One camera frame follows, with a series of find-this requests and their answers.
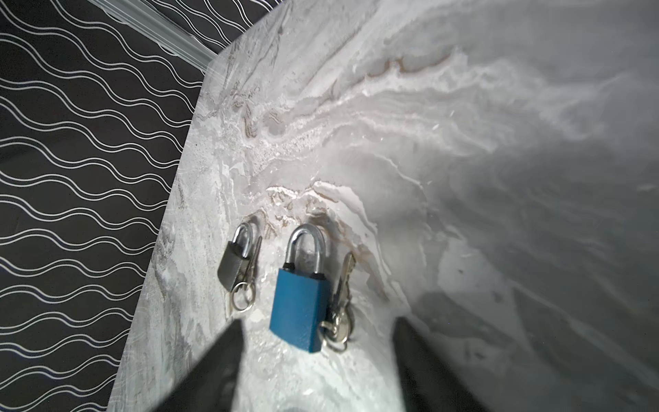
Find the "gray padlock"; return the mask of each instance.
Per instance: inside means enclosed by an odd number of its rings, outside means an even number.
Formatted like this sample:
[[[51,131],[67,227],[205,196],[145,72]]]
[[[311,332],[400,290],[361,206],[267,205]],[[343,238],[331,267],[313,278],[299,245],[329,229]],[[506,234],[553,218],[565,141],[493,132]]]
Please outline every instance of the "gray padlock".
[[[238,243],[242,232],[245,233],[246,239],[244,246]],[[236,233],[233,235],[233,240],[227,243],[227,248],[224,250],[224,255],[217,268],[217,278],[227,291],[233,289],[238,277],[242,276],[247,269],[253,237],[254,234],[250,224],[242,222],[238,225],[238,229],[236,229]]]

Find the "small padlock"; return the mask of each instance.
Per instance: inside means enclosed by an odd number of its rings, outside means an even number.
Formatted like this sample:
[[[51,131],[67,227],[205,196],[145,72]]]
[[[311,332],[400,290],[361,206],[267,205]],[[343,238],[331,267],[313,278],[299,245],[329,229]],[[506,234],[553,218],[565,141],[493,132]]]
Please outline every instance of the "small padlock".
[[[313,273],[295,269],[295,247],[304,234],[314,238]],[[281,339],[307,352],[318,352],[322,340],[318,326],[325,319],[330,282],[323,275],[325,239],[320,230],[305,223],[293,231],[286,248],[284,266],[279,269],[270,330]]]
[[[245,233],[245,246],[238,243],[241,233]],[[236,279],[243,275],[247,264],[249,263],[249,251],[252,246],[252,227],[249,223],[242,222],[233,235],[233,240],[227,243],[222,260],[219,261],[217,268],[217,278],[222,283],[224,289],[231,291],[236,283]]]

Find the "gray marble countertop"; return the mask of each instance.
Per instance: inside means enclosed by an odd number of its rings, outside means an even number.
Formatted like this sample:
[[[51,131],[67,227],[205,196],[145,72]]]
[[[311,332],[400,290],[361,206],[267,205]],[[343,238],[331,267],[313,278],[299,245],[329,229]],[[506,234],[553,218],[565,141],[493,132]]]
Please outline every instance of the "gray marble countertop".
[[[264,236],[237,411],[402,410],[408,316],[495,411],[659,404],[653,2],[286,0],[206,75],[109,410],[153,407],[236,316],[216,270]],[[349,350],[268,330],[291,231],[348,250]]]

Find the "metal shackle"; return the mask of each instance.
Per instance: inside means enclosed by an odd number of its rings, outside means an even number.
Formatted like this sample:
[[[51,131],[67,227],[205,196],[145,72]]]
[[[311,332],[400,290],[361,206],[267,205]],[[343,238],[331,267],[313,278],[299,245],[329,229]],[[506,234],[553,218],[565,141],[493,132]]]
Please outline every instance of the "metal shackle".
[[[314,238],[314,248],[316,249],[314,255],[314,273],[321,274],[323,273],[323,267],[325,264],[325,238],[323,237],[320,229],[311,223],[304,223],[299,225],[291,233],[288,246],[286,247],[286,259],[284,260],[284,268],[295,268],[295,249],[297,246],[297,241],[304,234],[311,235],[311,237]]]
[[[243,247],[243,258],[247,259],[249,257],[249,249],[252,246],[252,238],[254,237],[252,226],[246,221],[239,224],[236,233],[233,234],[233,240],[231,242],[237,244],[242,231],[245,232],[245,237],[247,239],[247,242],[245,242],[245,246]]]

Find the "black patterned fabric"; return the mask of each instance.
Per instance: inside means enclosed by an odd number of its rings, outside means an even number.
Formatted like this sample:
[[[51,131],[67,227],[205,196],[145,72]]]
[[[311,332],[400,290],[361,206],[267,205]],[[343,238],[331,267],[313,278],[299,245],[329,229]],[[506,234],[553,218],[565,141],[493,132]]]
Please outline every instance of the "black patterned fabric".
[[[281,0],[145,0],[219,53]]]
[[[105,410],[203,74],[86,0],[0,11],[0,410]]]

